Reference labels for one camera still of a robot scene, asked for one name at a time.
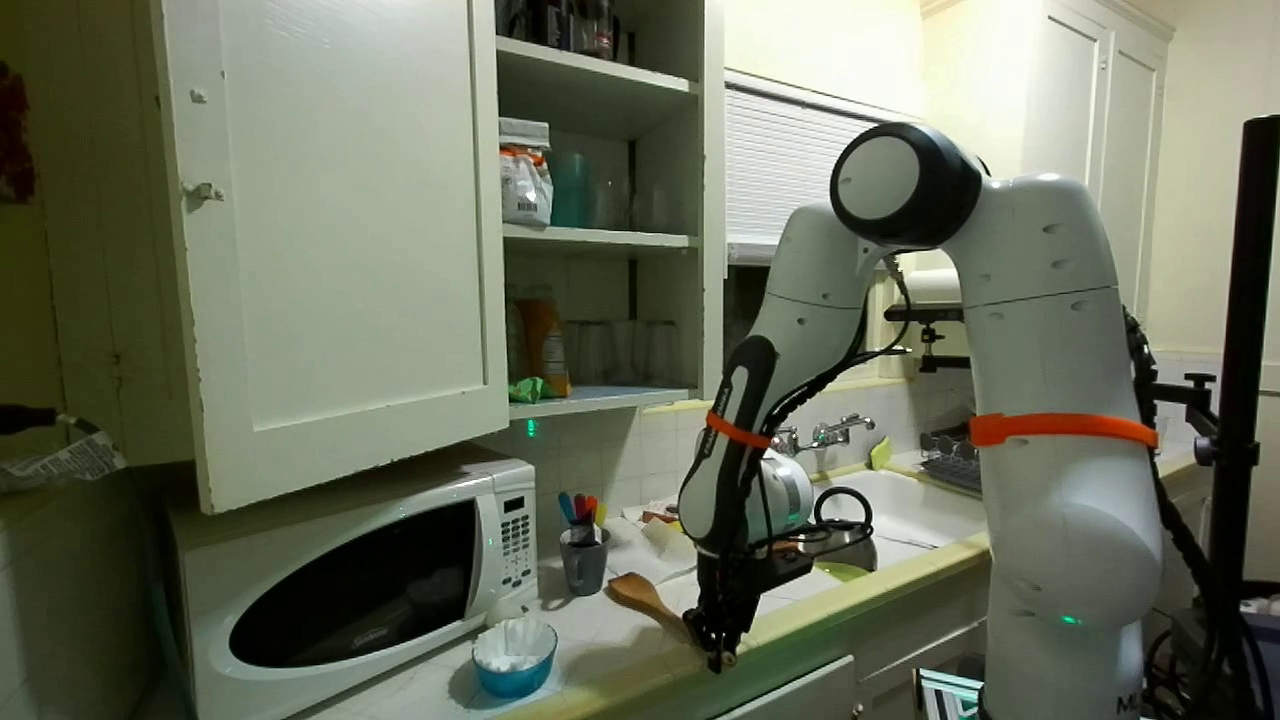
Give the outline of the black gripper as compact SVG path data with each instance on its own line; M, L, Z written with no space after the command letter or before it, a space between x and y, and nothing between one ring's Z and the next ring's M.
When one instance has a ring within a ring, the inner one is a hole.
M682 614L691 641L708 653L708 668L723 673L723 658L738 653L738 637L755 620L766 580L766 561L748 557L696 557L696 606Z

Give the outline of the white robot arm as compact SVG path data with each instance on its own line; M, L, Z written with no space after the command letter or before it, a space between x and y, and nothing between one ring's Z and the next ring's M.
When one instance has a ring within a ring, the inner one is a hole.
M728 661L811 538L766 497L778 423L870 356L867 298L900 255L955 272L962 375L915 392L974 454L988 520L985 716L1132 720L1157 606L1157 428L1141 418L1129 313L1091 195L996 179L948 136L877 124L828 195L783 221L758 313L708 406L677 513L696 550L691 641Z

